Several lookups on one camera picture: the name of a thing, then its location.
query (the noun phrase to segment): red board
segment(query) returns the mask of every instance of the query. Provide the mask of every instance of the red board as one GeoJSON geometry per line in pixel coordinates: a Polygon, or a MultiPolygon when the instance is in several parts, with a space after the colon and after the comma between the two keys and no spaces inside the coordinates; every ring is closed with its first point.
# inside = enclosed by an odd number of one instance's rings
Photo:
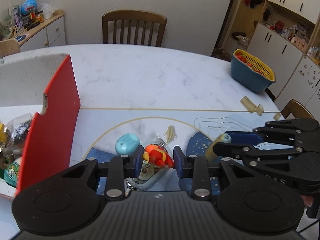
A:
{"type": "Polygon", "coordinates": [[[44,91],[45,114],[36,113],[23,149],[17,193],[69,167],[73,134],[80,108],[70,56],[44,91]]]}

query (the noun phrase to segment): wooden chair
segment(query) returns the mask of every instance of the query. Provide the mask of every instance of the wooden chair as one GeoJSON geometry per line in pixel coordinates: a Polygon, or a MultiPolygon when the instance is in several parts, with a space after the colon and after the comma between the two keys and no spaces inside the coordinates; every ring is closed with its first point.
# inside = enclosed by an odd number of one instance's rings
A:
{"type": "Polygon", "coordinates": [[[5,57],[19,52],[20,46],[16,39],[0,41],[0,56],[5,57]]]}
{"type": "Polygon", "coordinates": [[[132,21],[136,21],[135,34],[134,34],[135,45],[137,45],[138,43],[139,22],[143,21],[141,45],[144,45],[147,22],[151,22],[148,46],[151,46],[154,24],[158,23],[160,25],[159,25],[158,35],[156,39],[156,47],[161,47],[162,38],[164,35],[164,29],[167,24],[166,17],[157,13],[147,12],[147,11],[138,11],[138,10],[119,10],[119,11],[108,12],[102,16],[103,43],[108,43],[109,21],[114,21],[113,44],[116,44],[117,21],[121,21],[120,44],[123,44],[124,21],[129,21],[127,44],[130,44],[132,21]]]}
{"type": "Polygon", "coordinates": [[[295,118],[312,118],[312,114],[298,101],[291,99],[289,103],[281,111],[281,114],[286,119],[289,114],[292,114],[295,118]]]}

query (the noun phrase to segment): orange toy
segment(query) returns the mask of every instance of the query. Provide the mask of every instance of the orange toy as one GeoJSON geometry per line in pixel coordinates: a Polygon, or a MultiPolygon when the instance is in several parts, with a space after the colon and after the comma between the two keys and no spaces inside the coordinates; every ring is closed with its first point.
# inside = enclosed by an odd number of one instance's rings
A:
{"type": "Polygon", "coordinates": [[[161,169],[166,165],[168,165],[169,168],[174,168],[174,162],[167,151],[163,147],[155,144],[150,144],[145,148],[143,159],[159,166],[161,169]]]}

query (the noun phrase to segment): blue ball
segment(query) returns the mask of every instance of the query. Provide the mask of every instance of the blue ball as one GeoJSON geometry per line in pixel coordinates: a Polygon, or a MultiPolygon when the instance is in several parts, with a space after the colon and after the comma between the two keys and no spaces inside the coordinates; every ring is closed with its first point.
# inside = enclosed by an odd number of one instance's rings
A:
{"type": "Polygon", "coordinates": [[[37,1],[36,0],[25,0],[25,2],[21,6],[21,14],[22,15],[27,14],[28,13],[27,8],[32,7],[32,6],[34,6],[35,10],[37,11],[37,1]]]}

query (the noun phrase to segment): blue basket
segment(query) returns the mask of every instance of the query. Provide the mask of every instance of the blue basket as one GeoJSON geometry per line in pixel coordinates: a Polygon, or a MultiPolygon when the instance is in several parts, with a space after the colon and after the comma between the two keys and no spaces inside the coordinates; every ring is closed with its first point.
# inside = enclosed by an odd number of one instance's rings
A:
{"type": "Polygon", "coordinates": [[[250,53],[241,49],[237,49],[232,54],[231,76],[240,84],[256,93],[262,92],[276,82],[276,75],[270,67],[250,53]],[[252,67],[236,57],[236,54],[239,52],[247,59],[247,63],[252,64],[252,67]]]}

